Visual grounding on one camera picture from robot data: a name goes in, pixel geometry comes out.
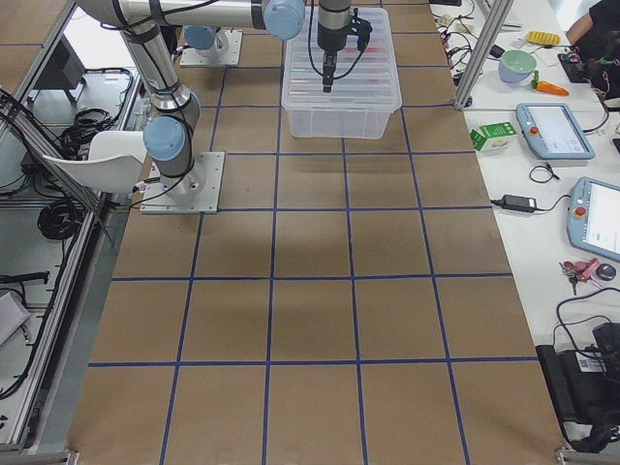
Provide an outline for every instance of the white device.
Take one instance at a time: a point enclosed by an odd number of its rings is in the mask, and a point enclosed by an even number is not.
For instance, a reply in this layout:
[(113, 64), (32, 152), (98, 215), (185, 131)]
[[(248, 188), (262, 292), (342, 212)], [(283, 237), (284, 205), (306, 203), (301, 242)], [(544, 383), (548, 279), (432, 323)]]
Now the white device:
[(519, 104), (516, 120), (539, 158), (591, 160), (596, 155), (566, 104)]

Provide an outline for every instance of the yellow sponge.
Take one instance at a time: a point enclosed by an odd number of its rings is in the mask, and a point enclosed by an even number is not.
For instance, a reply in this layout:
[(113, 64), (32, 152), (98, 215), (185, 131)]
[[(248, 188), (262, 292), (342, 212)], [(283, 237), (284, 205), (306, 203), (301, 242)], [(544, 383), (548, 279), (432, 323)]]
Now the yellow sponge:
[(525, 38), (528, 42), (541, 46), (557, 46), (560, 43), (560, 36), (550, 32), (530, 31)]

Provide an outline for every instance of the clear plastic bin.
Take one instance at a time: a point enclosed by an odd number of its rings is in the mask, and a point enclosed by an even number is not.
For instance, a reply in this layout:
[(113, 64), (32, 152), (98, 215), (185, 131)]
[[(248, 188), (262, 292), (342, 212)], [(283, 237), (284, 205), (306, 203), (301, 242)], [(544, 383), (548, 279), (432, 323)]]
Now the clear plastic bin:
[[(308, 21), (301, 32), (287, 42), (282, 106), (287, 111), (291, 133), (298, 138), (379, 139), (389, 116), (402, 104), (388, 12), (383, 8), (360, 8), (359, 17), (371, 22), (368, 48), (355, 69), (335, 80), (331, 93), (323, 92), (323, 79), (314, 72), (308, 57)], [(312, 30), (312, 58), (320, 71), (323, 51), (317, 46), (318, 7)], [(335, 75), (346, 72), (359, 52), (357, 37), (349, 36), (338, 52)]]

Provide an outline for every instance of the mounting plate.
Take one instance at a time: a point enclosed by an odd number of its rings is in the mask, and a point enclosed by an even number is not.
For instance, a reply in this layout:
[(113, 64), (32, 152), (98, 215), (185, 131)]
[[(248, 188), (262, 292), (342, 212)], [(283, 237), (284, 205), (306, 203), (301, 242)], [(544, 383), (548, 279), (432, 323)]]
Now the mounting plate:
[(241, 54), (241, 38), (243, 33), (236, 30), (222, 31), (229, 40), (229, 49), (214, 57), (202, 56), (193, 48), (183, 50), (181, 67), (184, 68), (216, 68), (220, 66), (237, 66)]
[[(179, 204), (175, 199), (163, 195), (157, 199), (145, 201), (140, 205), (142, 213), (178, 214), (178, 213), (217, 213), (224, 171), (224, 152), (204, 152), (196, 156), (197, 168), (204, 172), (204, 187), (191, 202)], [(155, 165), (149, 177), (158, 177), (159, 170)], [(154, 198), (164, 192), (160, 183), (147, 184), (144, 197)]]

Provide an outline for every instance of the keys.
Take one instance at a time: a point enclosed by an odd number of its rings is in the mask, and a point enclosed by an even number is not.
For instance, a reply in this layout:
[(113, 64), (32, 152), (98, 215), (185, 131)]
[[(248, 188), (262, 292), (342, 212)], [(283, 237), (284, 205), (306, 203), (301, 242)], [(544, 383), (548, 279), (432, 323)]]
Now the keys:
[(560, 262), (562, 273), (569, 278), (569, 283), (573, 286), (573, 295), (577, 295), (577, 283), (579, 278), (577, 277), (577, 271), (574, 269), (574, 265), (571, 262)]
[(590, 281), (597, 288), (604, 288), (599, 281), (592, 277), (599, 265), (599, 259), (592, 259), (590, 262), (560, 262), (562, 273), (569, 278), (569, 283), (573, 287), (573, 295), (577, 295), (578, 282), (587, 283)]

